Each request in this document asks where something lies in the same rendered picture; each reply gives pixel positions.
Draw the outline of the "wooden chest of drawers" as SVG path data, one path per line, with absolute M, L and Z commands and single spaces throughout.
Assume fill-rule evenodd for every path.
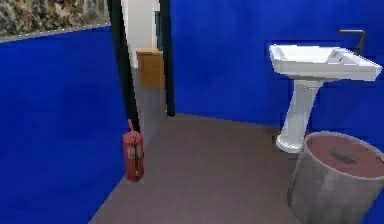
M 156 48 L 142 48 L 136 51 L 140 84 L 144 88 L 165 87 L 163 53 Z

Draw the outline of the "red fire extinguisher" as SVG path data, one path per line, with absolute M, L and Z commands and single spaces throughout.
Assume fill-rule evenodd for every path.
M 132 120 L 128 120 L 129 131 L 122 136 L 122 150 L 126 178 L 138 182 L 144 176 L 144 142 L 143 136 L 136 131 Z

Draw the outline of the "grey round bin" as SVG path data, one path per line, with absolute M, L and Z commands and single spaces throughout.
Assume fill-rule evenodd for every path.
M 361 224 L 384 190 L 384 153 L 356 137 L 306 136 L 287 192 L 302 224 Z

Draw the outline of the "dark sink faucet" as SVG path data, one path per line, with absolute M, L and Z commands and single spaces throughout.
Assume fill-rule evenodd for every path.
M 339 30 L 340 34 L 354 34 L 359 36 L 358 43 L 356 44 L 356 47 L 354 48 L 354 54 L 355 55 L 360 55 L 361 51 L 364 47 L 365 41 L 367 34 L 364 30 L 362 29 L 340 29 Z

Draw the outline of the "white pedestal sink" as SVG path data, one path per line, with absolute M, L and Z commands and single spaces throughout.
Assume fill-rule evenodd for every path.
M 294 81 L 294 89 L 277 147 L 300 153 L 319 89 L 325 82 L 339 80 L 375 81 L 383 67 L 342 47 L 269 46 L 273 70 Z

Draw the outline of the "mottled framed wall picture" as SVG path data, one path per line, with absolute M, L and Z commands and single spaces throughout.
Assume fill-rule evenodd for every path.
M 107 0 L 0 0 L 0 43 L 109 22 Z

